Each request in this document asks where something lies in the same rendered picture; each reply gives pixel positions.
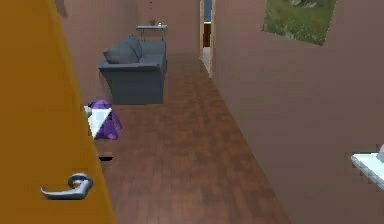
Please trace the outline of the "white square table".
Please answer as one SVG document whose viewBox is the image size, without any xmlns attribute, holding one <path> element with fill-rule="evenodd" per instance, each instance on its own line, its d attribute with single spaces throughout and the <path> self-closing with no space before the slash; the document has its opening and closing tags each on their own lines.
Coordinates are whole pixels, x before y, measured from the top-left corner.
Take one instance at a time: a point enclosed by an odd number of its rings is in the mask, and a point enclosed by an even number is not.
<svg viewBox="0 0 384 224">
<path fill-rule="evenodd" d="M 91 109 L 90 107 L 85 106 L 84 110 L 88 116 L 88 124 L 92 138 L 95 138 L 98 132 L 101 130 L 102 125 L 110 115 L 112 109 Z"/>
</svg>

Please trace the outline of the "orange room door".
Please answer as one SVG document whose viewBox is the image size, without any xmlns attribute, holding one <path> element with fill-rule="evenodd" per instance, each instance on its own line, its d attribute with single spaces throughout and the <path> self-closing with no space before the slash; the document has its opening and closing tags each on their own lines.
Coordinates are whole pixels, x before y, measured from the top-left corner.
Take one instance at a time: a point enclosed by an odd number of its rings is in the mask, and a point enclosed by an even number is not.
<svg viewBox="0 0 384 224">
<path fill-rule="evenodd" d="M 117 224 L 55 0 L 0 0 L 0 224 Z"/>
</svg>

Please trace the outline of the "grey side table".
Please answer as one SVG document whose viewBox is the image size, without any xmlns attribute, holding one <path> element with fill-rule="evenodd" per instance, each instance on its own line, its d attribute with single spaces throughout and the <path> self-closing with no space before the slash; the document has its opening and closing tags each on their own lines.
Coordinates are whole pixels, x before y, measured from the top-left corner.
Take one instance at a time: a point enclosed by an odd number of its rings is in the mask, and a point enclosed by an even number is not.
<svg viewBox="0 0 384 224">
<path fill-rule="evenodd" d="M 168 25 L 163 25 L 163 24 L 160 24 L 160 25 L 138 25 L 136 26 L 136 30 L 138 30 L 140 32 L 140 38 L 141 38 L 141 41 L 143 42 L 146 42 L 146 39 L 144 37 L 144 34 L 146 31 L 160 31 L 161 32 L 161 41 L 164 42 L 165 41 L 165 38 L 164 38 L 164 33 L 165 31 L 167 30 L 168 28 Z"/>
</svg>

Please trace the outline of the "grey sofa cushion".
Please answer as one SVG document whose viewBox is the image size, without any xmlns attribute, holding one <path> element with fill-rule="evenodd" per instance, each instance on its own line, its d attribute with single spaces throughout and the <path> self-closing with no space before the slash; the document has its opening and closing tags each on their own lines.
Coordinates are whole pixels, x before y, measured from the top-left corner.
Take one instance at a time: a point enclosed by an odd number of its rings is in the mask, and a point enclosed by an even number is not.
<svg viewBox="0 0 384 224">
<path fill-rule="evenodd" d="M 112 47 L 104 52 L 104 57 L 110 64 L 132 64 L 138 62 L 136 53 L 129 46 Z"/>
<path fill-rule="evenodd" d="M 138 59 L 141 59 L 143 53 L 142 53 L 142 47 L 140 44 L 140 41 L 138 40 L 137 37 L 134 35 L 131 35 L 127 37 L 126 39 L 123 40 L 123 43 L 130 46 L 133 51 L 135 52 L 136 56 Z"/>
</svg>

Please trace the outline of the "window with green view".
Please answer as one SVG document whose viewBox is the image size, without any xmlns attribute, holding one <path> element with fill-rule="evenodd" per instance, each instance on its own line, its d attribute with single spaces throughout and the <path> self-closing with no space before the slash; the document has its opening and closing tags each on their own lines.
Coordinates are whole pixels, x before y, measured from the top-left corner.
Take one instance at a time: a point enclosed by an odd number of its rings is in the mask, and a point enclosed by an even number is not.
<svg viewBox="0 0 384 224">
<path fill-rule="evenodd" d="M 263 31 L 322 46 L 337 0 L 266 0 Z"/>
</svg>

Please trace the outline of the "dark grey sofa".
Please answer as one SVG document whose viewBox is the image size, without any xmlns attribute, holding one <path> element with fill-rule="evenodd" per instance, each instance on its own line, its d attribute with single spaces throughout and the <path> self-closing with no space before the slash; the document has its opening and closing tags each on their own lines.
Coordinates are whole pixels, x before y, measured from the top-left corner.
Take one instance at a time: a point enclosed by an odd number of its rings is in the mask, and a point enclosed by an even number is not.
<svg viewBox="0 0 384 224">
<path fill-rule="evenodd" d="M 105 57 L 98 69 L 116 105 L 162 104 L 167 74 L 166 43 L 140 41 L 142 57 L 137 63 L 110 64 Z M 128 46 L 123 41 L 115 46 Z"/>
</svg>

